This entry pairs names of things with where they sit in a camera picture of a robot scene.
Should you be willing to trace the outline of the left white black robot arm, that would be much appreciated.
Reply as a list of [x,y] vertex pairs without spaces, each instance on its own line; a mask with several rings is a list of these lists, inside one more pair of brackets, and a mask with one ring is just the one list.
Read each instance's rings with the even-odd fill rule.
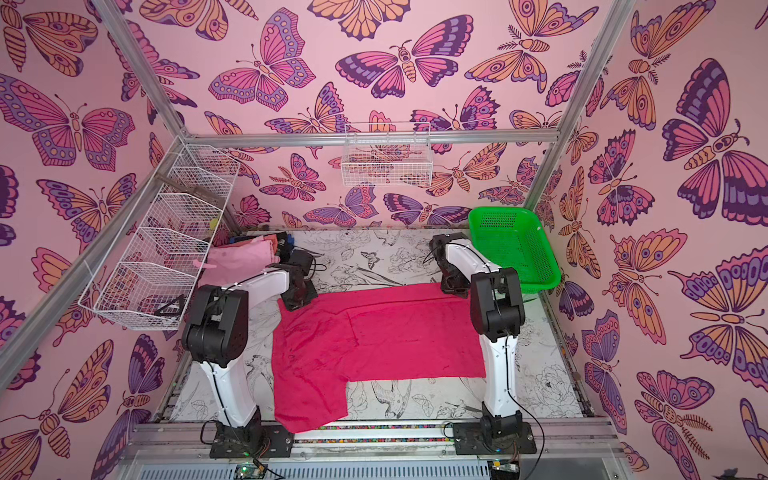
[[279,297],[289,311],[309,305],[317,297],[311,280],[316,267],[314,255],[295,249],[285,263],[269,264],[264,271],[242,280],[204,284],[195,292],[182,347],[200,366],[217,402],[214,437],[201,440],[210,447],[210,458],[290,455],[293,435],[284,427],[262,425],[260,407],[247,381],[244,353],[249,313],[274,297]]

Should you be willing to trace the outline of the magenta t-shirt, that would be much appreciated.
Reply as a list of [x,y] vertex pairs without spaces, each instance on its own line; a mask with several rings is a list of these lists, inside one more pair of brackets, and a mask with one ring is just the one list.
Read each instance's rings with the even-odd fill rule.
[[276,420],[292,433],[347,416],[350,382],[482,378],[470,302],[435,284],[321,294],[278,303],[271,368]]

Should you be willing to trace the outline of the folded light pink t-shirt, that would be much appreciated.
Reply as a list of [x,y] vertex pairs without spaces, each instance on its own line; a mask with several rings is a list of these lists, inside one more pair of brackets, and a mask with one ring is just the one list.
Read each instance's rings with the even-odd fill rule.
[[202,269],[201,285],[229,287],[261,274],[278,263],[276,235],[260,236],[234,244],[212,247],[204,260],[193,260]]

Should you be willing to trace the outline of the left green circuit board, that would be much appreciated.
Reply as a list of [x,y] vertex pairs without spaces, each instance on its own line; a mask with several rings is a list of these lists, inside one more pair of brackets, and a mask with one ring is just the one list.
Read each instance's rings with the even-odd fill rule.
[[234,480],[263,480],[265,470],[254,463],[241,463],[235,467],[233,472]]

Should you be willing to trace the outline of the right green circuit board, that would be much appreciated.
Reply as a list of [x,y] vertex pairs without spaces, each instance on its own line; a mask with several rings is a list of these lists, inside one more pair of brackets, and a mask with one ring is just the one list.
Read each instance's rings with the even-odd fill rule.
[[490,480],[519,480],[520,465],[517,461],[499,461],[488,462],[488,473]]

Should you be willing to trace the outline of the black triangle object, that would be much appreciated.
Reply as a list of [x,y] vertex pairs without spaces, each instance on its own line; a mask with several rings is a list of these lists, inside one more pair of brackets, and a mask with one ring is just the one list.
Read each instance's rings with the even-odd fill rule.
[[186,297],[181,294],[158,306],[153,315],[161,318],[179,317],[186,304]]

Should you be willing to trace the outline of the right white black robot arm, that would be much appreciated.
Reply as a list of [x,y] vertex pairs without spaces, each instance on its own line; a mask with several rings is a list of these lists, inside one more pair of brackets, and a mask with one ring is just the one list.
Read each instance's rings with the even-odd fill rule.
[[443,293],[470,301],[469,318],[479,335],[486,386],[481,417],[452,426],[459,455],[517,457],[538,451],[527,410],[516,395],[514,369],[526,313],[518,272],[487,259],[464,234],[435,235],[429,242]]

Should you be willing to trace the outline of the green circuit board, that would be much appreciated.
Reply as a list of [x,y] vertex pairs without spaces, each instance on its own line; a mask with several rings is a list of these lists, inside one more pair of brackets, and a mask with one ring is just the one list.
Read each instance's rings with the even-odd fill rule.
[[517,461],[499,461],[488,462],[488,473],[490,480],[519,480],[520,465]]
[[235,467],[233,472],[234,480],[263,480],[265,470],[254,463],[241,463]]

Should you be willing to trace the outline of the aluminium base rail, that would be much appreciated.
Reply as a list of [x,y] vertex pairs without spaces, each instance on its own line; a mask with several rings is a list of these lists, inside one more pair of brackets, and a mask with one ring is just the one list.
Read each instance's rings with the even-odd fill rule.
[[517,457],[459,455],[455,420],[344,421],[292,434],[286,458],[263,455],[212,459],[213,428],[196,423],[136,429],[116,479],[233,479],[235,467],[254,463],[264,479],[489,479],[488,462],[517,461],[520,479],[631,479],[633,473],[612,425],[596,418],[545,419],[533,433],[538,451]]

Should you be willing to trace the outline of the green plastic basket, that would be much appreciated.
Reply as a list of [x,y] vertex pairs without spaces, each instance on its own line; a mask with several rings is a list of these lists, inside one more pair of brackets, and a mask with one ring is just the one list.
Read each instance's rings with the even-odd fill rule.
[[468,217],[473,247],[499,267],[514,268],[524,294],[557,287],[562,274],[539,218],[518,207],[478,207]]

